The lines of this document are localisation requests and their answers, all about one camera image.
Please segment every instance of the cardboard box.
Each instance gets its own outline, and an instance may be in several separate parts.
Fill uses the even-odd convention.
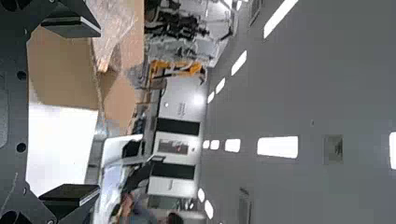
[[[37,28],[28,43],[29,76],[38,100],[45,105],[99,110],[93,77],[99,79],[106,119],[126,133],[134,113],[134,88],[123,74],[95,74],[88,39],[65,39]],[[133,66],[140,61],[122,67]]]

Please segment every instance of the bolt hole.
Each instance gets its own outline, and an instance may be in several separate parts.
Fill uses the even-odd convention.
[[[13,224],[15,220],[17,220],[17,213],[14,211],[9,211],[0,218],[0,223]]]
[[[17,151],[18,151],[18,152],[22,153],[22,152],[24,152],[25,150],[26,150],[26,144],[20,143],[20,144],[17,146]]]
[[[18,9],[17,2],[15,0],[1,0],[1,5],[7,10],[14,12]]]
[[[26,73],[20,71],[20,72],[18,72],[17,77],[19,80],[26,80],[27,75],[26,75]]]

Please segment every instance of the metal frame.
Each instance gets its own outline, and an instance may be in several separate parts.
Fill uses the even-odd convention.
[[[55,8],[59,7],[68,8],[94,26],[100,26],[82,0],[32,0],[24,8],[19,2],[21,0],[0,2],[0,106],[3,106],[0,109],[0,223],[81,223],[99,196],[97,186],[89,188],[91,199],[83,205],[56,206],[48,202],[53,204],[61,200],[57,195],[63,195],[63,201],[75,200],[76,195],[71,193],[89,186],[60,186],[49,192],[51,195],[42,202],[25,181],[29,92],[26,42],[44,19],[57,16],[59,10]],[[64,28],[77,28],[78,24],[51,26],[64,31]],[[92,30],[82,31],[77,30],[74,36],[100,35]]]

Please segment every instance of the industrial machine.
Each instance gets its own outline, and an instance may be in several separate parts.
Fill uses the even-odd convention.
[[[28,152],[26,42],[40,25],[66,38],[97,37],[82,0],[0,1],[0,223],[82,223],[99,197],[95,185],[63,185],[37,198],[25,181]]]

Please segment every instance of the ceiling light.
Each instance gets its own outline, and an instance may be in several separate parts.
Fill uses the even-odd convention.
[[[215,93],[212,91],[209,96],[207,97],[207,103],[210,104],[212,102],[213,98],[215,98]]]
[[[298,155],[298,136],[261,138],[257,144],[257,154],[296,159]]]
[[[210,146],[210,141],[209,141],[209,140],[204,141],[204,143],[202,144],[202,147],[203,147],[204,149],[208,149],[209,146]]]
[[[219,146],[220,146],[220,141],[219,140],[213,140],[210,143],[210,149],[212,149],[212,150],[218,150]]]
[[[225,85],[225,77],[219,82],[218,86],[216,87],[216,94],[219,94],[219,92],[224,88]]]
[[[391,133],[389,136],[389,155],[390,167],[396,170],[396,133]]]
[[[229,152],[239,152],[241,139],[228,139],[225,141],[225,150]]]
[[[207,217],[209,217],[209,219],[213,218],[213,215],[215,213],[215,210],[213,209],[212,204],[210,203],[210,201],[206,201],[205,202],[205,212],[207,214]]]
[[[236,10],[239,11],[239,8],[241,8],[241,6],[242,6],[242,1],[238,1],[238,2],[236,3]]]
[[[264,25],[264,39],[273,32],[276,26],[285,18],[297,2],[298,0],[285,0],[282,5],[280,5],[270,20]]]
[[[241,56],[239,56],[238,60],[236,60],[235,64],[231,68],[231,76],[235,75],[235,73],[238,72],[238,70],[244,65],[244,63],[247,61],[247,56],[248,52],[245,50]]]
[[[201,203],[205,200],[205,193],[203,189],[198,189],[198,199]]]

